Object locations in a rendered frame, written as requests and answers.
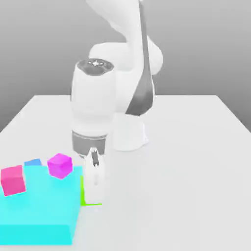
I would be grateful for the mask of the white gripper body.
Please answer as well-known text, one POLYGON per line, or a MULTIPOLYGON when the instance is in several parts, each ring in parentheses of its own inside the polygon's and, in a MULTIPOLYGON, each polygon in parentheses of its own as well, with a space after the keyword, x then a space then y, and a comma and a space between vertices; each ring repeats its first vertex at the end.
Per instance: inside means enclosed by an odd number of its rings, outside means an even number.
POLYGON ((98 153, 89 153, 85 158, 83 186, 86 204, 101 204, 103 202, 104 161, 98 153))

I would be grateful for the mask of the small green cube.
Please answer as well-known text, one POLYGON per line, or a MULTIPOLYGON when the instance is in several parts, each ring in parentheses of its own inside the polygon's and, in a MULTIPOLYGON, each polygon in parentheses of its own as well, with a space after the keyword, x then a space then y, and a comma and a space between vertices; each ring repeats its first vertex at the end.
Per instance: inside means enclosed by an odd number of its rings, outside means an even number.
POLYGON ((102 203, 86 203, 85 197, 84 197, 83 176, 80 176, 80 205, 81 206, 102 205, 102 203))

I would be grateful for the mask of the small magenta cube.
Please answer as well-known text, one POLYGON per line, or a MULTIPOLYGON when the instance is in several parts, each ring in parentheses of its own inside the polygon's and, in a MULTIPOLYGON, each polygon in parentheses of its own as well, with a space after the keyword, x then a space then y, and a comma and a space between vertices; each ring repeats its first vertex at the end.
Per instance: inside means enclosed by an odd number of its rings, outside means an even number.
POLYGON ((58 179, 64 179, 73 171, 72 158, 58 153, 47 161, 49 174, 58 179))

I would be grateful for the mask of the small blue cube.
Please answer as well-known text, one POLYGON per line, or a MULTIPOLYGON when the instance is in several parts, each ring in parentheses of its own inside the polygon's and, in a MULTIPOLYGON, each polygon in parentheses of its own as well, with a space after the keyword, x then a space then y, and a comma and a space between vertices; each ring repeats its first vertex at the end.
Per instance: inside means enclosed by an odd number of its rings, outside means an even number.
POLYGON ((42 166, 42 162, 39 158, 36 158, 29 161, 25 161, 24 166, 42 166))

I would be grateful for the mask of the small pink cube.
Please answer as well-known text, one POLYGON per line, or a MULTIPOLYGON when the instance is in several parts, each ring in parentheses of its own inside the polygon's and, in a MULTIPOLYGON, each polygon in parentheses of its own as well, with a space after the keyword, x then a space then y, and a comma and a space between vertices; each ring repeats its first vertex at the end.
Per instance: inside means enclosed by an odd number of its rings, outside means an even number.
POLYGON ((0 182, 6 197, 26 192, 23 166, 18 165, 1 169, 0 182))

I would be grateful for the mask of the large cyan box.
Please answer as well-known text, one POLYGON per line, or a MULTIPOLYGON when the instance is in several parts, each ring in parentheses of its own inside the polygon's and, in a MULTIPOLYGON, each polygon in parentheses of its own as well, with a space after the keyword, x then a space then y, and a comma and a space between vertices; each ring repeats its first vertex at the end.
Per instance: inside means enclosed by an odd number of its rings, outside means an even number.
POLYGON ((0 187, 0 246, 69 246, 80 210, 82 167, 60 180, 46 166, 25 166, 26 192, 0 187))

